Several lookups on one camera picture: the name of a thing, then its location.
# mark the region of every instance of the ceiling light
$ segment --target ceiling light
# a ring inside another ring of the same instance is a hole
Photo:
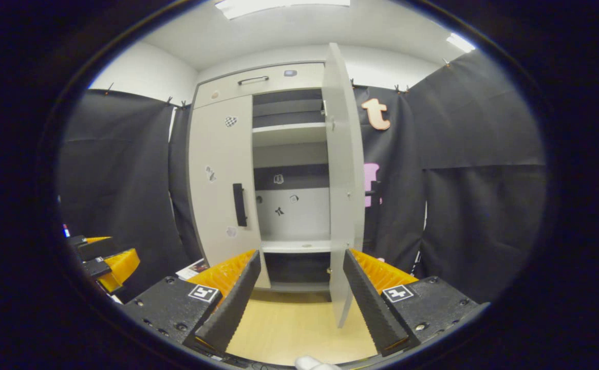
[[[224,0],[215,4],[228,19],[250,14],[259,10],[292,5],[339,5],[349,7],[350,0]]]
[[[462,39],[462,37],[460,35],[457,35],[456,33],[450,33],[450,37],[445,40],[447,42],[450,42],[450,44],[459,47],[459,49],[462,49],[464,52],[475,50],[475,47],[471,45],[470,42],[467,42],[466,40]]]

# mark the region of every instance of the ceiling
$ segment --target ceiling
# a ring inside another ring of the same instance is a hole
[[[337,42],[401,52],[433,63],[463,52],[450,31],[391,0],[351,0],[350,7],[298,5],[229,21],[210,0],[150,33],[144,41],[197,71],[245,54]]]

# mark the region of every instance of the black curtain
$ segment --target black curtain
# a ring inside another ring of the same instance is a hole
[[[194,232],[190,200],[188,199],[188,128],[191,106],[177,108],[170,137],[170,197],[178,236],[189,258],[194,262],[202,258]]]
[[[69,118],[58,191],[72,235],[112,236],[140,265],[118,294],[128,301],[191,260],[174,225],[167,177],[172,107],[89,90]]]
[[[424,223],[425,195],[422,171],[413,126],[413,116],[407,101],[395,90],[358,86],[354,89],[357,102],[364,163],[377,164],[382,204],[377,220],[366,209],[364,237],[375,230],[372,246],[364,252],[383,257],[386,262],[411,271],[421,242]],[[386,105],[382,117],[391,122],[384,130],[370,126],[368,112],[361,104],[377,99]]]
[[[480,51],[402,94],[413,114],[427,201],[420,276],[478,302],[521,269],[539,232],[548,172],[537,121]]]

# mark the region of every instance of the drawer handle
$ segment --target drawer handle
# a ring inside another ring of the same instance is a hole
[[[259,76],[259,77],[245,78],[244,80],[238,81],[238,85],[242,85],[242,83],[245,82],[245,81],[259,80],[261,78],[263,79],[263,81],[267,81],[267,80],[270,79],[268,76]]]
[[[247,226],[247,217],[245,216],[245,199],[242,196],[242,183],[233,184],[233,200],[236,203],[236,219],[238,226]]]

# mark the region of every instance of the drawer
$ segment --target drawer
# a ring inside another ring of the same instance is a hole
[[[293,70],[296,73],[291,73],[292,76],[286,76],[285,72],[287,70]],[[319,89],[323,85],[324,72],[325,66],[323,63],[301,63],[270,66],[235,73],[199,85],[192,108],[203,107],[238,96],[264,94],[270,91]]]

